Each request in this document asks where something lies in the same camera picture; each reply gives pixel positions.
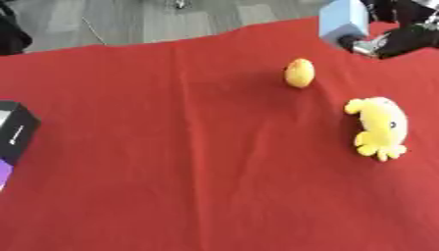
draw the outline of stuffed toy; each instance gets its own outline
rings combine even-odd
[[[398,105],[383,97],[353,99],[345,106],[350,115],[360,114],[364,131],[354,141],[363,156],[377,154],[381,162],[399,158],[407,152],[402,145],[408,132],[408,121]]]

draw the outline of yellow ball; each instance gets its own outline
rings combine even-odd
[[[286,82],[291,86],[299,88],[310,85],[315,75],[313,63],[306,59],[293,61],[285,70]]]

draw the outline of plush toy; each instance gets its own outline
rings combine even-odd
[[[363,156],[377,154],[381,162],[397,159],[406,153],[402,145],[407,136],[408,121],[398,105],[383,97],[353,99],[345,106],[348,114],[360,113],[365,131],[355,138],[355,146]]]

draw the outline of light blue cube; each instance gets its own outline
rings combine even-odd
[[[368,36],[368,12],[360,0],[335,0],[320,9],[318,36],[338,45],[343,35]]]

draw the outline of gray carpet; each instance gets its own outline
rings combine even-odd
[[[17,0],[28,51],[88,44],[124,45],[216,34],[244,25],[316,15],[327,0]]]

